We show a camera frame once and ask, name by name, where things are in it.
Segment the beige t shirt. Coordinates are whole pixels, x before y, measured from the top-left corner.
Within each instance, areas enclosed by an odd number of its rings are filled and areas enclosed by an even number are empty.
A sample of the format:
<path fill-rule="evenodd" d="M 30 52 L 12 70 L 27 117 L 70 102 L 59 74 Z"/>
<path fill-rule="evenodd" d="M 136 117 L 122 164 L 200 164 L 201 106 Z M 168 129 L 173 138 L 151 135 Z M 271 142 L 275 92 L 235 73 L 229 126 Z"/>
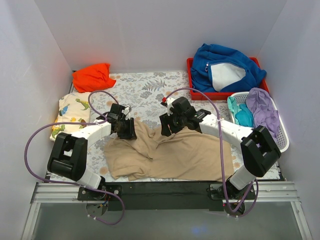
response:
<path fill-rule="evenodd" d="M 171 136 L 161 128 L 134 122 L 136 139 L 111 138 L 104 148 L 106 163 L 114 179 L 146 178 L 191 181 L 222 181 L 234 173 L 230 144 L 187 127 Z"/>

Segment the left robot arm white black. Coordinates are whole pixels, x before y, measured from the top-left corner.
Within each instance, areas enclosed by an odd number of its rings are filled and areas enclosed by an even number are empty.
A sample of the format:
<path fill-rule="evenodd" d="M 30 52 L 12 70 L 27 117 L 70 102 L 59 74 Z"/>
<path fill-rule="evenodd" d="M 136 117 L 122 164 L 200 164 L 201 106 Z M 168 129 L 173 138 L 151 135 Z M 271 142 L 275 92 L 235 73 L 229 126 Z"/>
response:
<path fill-rule="evenodd" d="M 92 123 L 72 133 L 59 133 L 51 151 L 47 170 L 61 177 L 89 187 L 95 200 L 106 196 L 105 180 L 87 167 L 88 148 L 100 139 L 116 134 L 120 139 L 135 140 L 134 118 L 131 107 L 112 104 L 108 112 Z"/>

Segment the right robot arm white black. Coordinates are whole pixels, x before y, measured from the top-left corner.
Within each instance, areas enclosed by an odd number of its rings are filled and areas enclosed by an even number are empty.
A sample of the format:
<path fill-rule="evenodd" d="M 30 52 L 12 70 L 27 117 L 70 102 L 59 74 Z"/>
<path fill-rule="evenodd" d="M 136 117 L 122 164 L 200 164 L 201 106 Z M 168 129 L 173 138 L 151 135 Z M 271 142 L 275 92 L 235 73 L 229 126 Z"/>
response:
<path fill-rule="evenodd" d="M 226 181 L 226 192 L 232 199 L 243 195 L 245 187 L 255 178 L 263 177 L 281 157 L 278 145 L 264 126 L 250 128 L 219 119 L 208 110 L 196 110 L 185 97 L 163 98 L 161 104 L 167 108 L 159 117 L 163 136 L 169 137 L 187 127 L 222 138 L 241 151 L 243 166 Z"/>

